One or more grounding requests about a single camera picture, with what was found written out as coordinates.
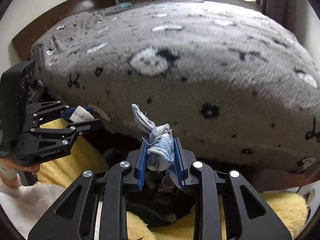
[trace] blue and white fabric bundle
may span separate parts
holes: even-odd
[[[172,129],[169,124],[156,126],[136,104],[132,104],[132,112],[139,127],[149,135],[147,167],[151,171],[166,171],[175,185],[180,188],[175,166]]]

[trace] yellow fuzzy fabric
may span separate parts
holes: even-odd
[[[41,125],[41,128],[61,129],[67,125],[68,122],[60,118]],[[38,180],[67,188],[84,170],[97,173],[108,169],[109,166],[99,151],[79,136],[73,144],[71,155],[41,164]]]
[[[58,119],[44,124],[42,128],[63,128],[68,124]],[[83,137],[74,143],[71,155],[41,164],[38,173],[39,182],[57,184],[67,188],[84,170],[94,172],[105,171],[108,164],[101,154]],[[264,193],[264,199],[276,212],[294,237],[307,221],[308,208],[303,197],[296,193]],[[222,240],[226,239],[226,225],[222,199],[219,198]],[[136,215],[127,212],[127,228],[129,240],[192,240],[194,229],[194,211],[177,220],[175,223],[150,231],[147,225]]]

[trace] wooden headboard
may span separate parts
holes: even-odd
[[[30,58],[32,45],[61,20],[82,12],[91,12],[116,5],[115,0],[68,0],[57,5],[22,29],[12,44],[22,61]]]

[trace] silver screw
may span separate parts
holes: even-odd
[[[234,178],[237,178],[237,177],[240,176],[240,173],[238,171],[230,171],[230,176],[234,177]]]
[[[84,171],[84,172],[82,173],[82,175],[83,175],[84,177],[86,177],[86,178],[91,177],[91,176],[92,176],[92,171]]]
[[[196,168],[202,168],[203,163],[202,163],[202,162],[199,162],[199,161],[196,161],[196,162],[194,162],[192,165],[193,165],[194,167],[196,167]]]
[[[126,168],[126,167],[129,167],[129,166],[130,166],[130,163],[127,162],[127,161],[120,162],[120,166],[121,166],[122,168]]]

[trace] bed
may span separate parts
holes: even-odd
[[[57,23],[31,58],[53,98],[92,106],[112,133],[142,140],[136,103],[197,157],[292,172],[319,157],[319,71],[260,12],[202,0],[117,5]]]

